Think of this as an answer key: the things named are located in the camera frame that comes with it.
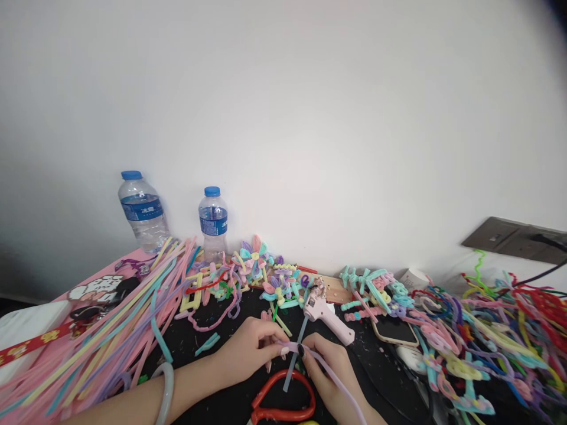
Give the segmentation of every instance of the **plastic water bottle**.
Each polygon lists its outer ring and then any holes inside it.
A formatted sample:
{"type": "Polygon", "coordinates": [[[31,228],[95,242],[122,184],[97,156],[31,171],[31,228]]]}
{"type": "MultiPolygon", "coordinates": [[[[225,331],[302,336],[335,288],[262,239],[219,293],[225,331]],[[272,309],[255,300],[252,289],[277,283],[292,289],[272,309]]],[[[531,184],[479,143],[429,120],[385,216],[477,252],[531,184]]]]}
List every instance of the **plastic water bottle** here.
{"type": "Polygon", "coordinates": [[[216,186],[205,188],[205,197],[199,204],[201,231],[205,238],[205,260],[220,263],[226,252],[226,204],[216,186]]]}
{"type": "Polygon", "coordinates": [[[118,198],[138,243],[148,254],[161,249],[170,236],[159,196],[139,171],[122,171],[118,198]]]}

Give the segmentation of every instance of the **glue gun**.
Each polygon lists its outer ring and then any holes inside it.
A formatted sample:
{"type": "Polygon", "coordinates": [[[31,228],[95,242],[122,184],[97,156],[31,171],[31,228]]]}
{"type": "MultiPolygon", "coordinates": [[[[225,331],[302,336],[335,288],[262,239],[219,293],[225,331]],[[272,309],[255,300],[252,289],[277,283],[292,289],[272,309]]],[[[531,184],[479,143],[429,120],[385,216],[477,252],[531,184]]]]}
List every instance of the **glue gun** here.
{"type": "Polygon", "coordinates": [[[322,278],[318,277],[315,280],[305,302],[303,313],[311,322],[321,319],[345,346],[354,342],[354,331],[327,307],[327,288],[322,278]]]}

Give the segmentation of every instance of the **bangle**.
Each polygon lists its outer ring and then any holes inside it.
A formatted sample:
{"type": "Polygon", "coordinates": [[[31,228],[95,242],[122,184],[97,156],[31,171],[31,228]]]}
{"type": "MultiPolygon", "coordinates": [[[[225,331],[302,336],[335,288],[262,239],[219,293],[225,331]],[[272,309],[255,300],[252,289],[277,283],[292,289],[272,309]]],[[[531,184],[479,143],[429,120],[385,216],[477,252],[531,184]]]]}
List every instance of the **bangle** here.
{"type": "Polygon", "coordinates": [[[159,365],[152,375],[152,378],[159,376],[162,372],[165,375],[164,398],[161,400],[161,408],[159,410],[158,418],[155,421],[155,425],[165,425],[165,420],[170,412],[171,400],[173,399],[174,374],[171,363],[165,362],[159,365]]]}

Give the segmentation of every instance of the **red scissors handle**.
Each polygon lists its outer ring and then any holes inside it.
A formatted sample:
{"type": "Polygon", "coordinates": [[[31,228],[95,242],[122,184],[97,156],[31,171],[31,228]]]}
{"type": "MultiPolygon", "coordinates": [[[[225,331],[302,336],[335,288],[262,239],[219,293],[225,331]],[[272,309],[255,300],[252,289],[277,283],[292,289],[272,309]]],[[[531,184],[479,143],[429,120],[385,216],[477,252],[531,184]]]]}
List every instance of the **red scissors handle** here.
{"type": "Polygon", "coordinates": [[[311,397],[309,407],[304,410],[282,410],[260,407],[260,403],[262,402],[268,391],[270,391],[270,389],[277,381],[285,378],[287,373],[287,370],[280,370],[273,377],[271,377],[252,402],[252,408],[254,409],[254,411],[252,412],[250,419],[252,420],[252,423],[254,425],[256,425],[262,419],[279,420],[284,422],[301,422],[309,419],[315,413],[315,393],[313,392],[313,388],[311,388],[309,381],[297,370],[294,370],[291,376],[293,379],[297,379],[299,382],[301,382],[305,386],[305,388],[307,388],[307,391],[309,391],[309,396],[311,397]]]}

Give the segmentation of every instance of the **wall socket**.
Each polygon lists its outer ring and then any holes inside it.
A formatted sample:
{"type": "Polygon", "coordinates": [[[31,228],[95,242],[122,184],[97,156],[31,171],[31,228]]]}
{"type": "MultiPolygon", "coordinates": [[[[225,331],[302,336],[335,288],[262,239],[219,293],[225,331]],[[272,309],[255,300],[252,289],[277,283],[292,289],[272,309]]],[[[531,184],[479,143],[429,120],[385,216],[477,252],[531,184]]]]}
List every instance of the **wall socket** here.
{"type": "Polygon", "coordinates": [[[559,264],[567,253],[532,237],[543,234],[567,246],[567,232],[489,217],[461,245],[483,251],[559,264]]]}

